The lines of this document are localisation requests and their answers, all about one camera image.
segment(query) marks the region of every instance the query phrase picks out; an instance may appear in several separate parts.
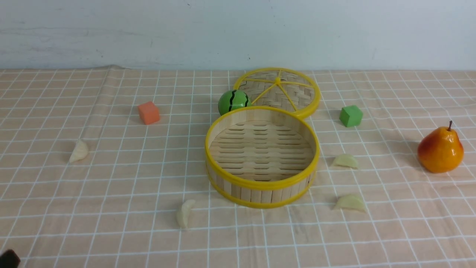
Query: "wooden block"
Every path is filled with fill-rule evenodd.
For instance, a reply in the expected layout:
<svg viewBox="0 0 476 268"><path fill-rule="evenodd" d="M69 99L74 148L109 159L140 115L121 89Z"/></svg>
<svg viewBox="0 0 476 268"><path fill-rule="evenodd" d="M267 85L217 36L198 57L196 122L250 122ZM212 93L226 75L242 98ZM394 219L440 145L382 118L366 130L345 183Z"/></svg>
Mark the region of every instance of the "wooden block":
<svg viewBox="0 0 476 268"><path fill-rule="evenodd" d="M160 120L159 109L153 102L146 102L137 107L139 117L144 124L153 124Z"/></svg>

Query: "yellow plastic spokes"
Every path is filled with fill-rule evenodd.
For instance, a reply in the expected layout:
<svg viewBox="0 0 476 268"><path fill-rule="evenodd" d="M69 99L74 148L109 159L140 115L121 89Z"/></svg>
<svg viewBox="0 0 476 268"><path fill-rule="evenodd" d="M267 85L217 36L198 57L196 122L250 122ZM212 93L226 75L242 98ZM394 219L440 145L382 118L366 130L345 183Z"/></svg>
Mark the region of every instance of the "yellow plastic spokes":
<svg viewBox="0 0 476 268"><path fill-rule="evenodd" d="M273 83L273 81L265 80L265 79L253 79L253 78L245 78L244 81L255 81L255 82L264 82L264 83Z"/></svg>
<svg viewBox="0 0 476 268"><path fill-rule="evenodd" d="M288 98L289 103L290 103L291 106L294 108L294 111L297 111L298 109L296 108L296 106L295 106L294 103L292 102L292 100L291 100L291 98L289 97L288 93L284 90L283 86L281 86L280 84L278 84L278 87L281 89L281 91L284 93L284 95Z"/></svg>
<svg viewBox="0 0 476 268"><path fill-rule="evenodd" d="M282 84L294 84L294 85L300 85L300 86L305 86L305 87L312 87L311 85L306 85L303 83L299 82L289 82L289 81L281 81Z"/></svg>
<svg viewBox="0 0 476 268"><path fill-rule="evenodd" d="M276 83L272 84L270 87L268 87L265 91L263 91L258 97L256 97L256 99L254 99L252 102L251 102L251 105L253 105L259 98L261 98L261 96L263 96L264 94L266 94L266 92L268 92L270 89L272 89L274 86L276 86Z"/></svg>

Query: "beige tablecloth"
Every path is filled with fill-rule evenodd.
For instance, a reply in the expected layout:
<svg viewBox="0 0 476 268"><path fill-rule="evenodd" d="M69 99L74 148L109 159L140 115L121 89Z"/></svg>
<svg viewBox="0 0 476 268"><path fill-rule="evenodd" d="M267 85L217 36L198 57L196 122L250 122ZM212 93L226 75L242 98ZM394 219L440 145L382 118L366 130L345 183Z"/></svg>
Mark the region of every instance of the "beige tablecloth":
<svg viewBox="0 0 476 268"><path fill-rule="evenodd" d="M318 179L295 203L257 210L210 187L204 139L242 71L0 70L0 246L32 268L476 267L476 72L305 71ZM153 101L159 123L136 105ZM341 107L358 105L359 127ZM449 174L416 160L453 120L466 151ZM69 164L78 138L89 156ZM331 168L341 153L360 170ZM368 214L331 210L361 194ZM191 229L175 211L197 201Z"/></svg>

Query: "green ball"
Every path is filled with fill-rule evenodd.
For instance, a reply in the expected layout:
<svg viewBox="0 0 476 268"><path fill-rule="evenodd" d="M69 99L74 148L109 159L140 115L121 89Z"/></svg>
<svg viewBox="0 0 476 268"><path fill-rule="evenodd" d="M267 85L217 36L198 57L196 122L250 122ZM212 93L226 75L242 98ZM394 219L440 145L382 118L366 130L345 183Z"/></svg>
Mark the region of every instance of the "green ball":
<svg viewBox="0 0 476 268"><path fill-rule="evenodd" d="M224 115L238 108L247 107L249 103L248 95L241 90L230 90L218 100L218 111Z"/></svg>

